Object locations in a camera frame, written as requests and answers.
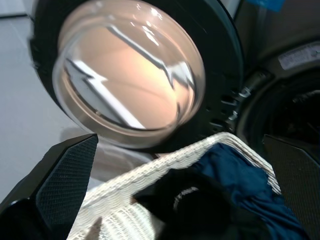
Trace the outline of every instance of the clothing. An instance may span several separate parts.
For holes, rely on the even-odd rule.
[[[273,193],[267,174],[234,148],[216,144],[192,168],[224,186],[236,206],[259,215],[272,239],[308,239],[284,198]]]
[[[171,169],[134,198],[166,223],[160,240],[269,240],[258,215],[236,207],[213,178],[194,168]]]

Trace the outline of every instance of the washing machine drum opening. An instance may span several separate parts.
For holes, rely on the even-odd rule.
[[[246,117],[243,135],[248,144],[265,158],[265,134],[318,146],[319,106],[319,71],[311,70],[280,80],[254,102]]]
[[[320,89],[295,95],[271,115],[270,133],[303,141],[320,142]]]
[[[237,31],[216,0],[39,1],[31,52],[79,126],[158,153],[225,131],[244,71]]]

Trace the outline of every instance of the label sticker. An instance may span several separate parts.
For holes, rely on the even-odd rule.
[[[285,0],[247,0],[247,2],[259,5],[274,12],[279,12]]]
[[[314,42],[279,56],[279,62],[284,70],[289,70],[302,64],[320,60],[320,42]]]

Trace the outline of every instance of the textured black surface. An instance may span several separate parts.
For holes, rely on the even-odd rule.
[[[72,226],[84,200],[98,138],[96,135],[70,147],[36,194],[35,204],[52,231]]]
[[[268,159],[282,194],[310,239],[320,239],[320,167],[297,147],[264,137]]]
[[[34,17],[31,54],[37,73],[59,106],[52,85],[60,29],[68,15],[87,0],[40,0]],[[204,62],[206,89],[197,114],[150,153],[173,152],[212,134],[227,131],[225,120],[237,107],[244,77],[243,53],[233,20],[218,0],[145,0],[169,14],[190,35]]]

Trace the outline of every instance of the black fabric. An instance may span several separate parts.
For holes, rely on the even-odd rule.
[[[134,198],[166,223],[159,240],[270,239],[257,215],[233,205],[221,184],[193,168],[171,169]]]

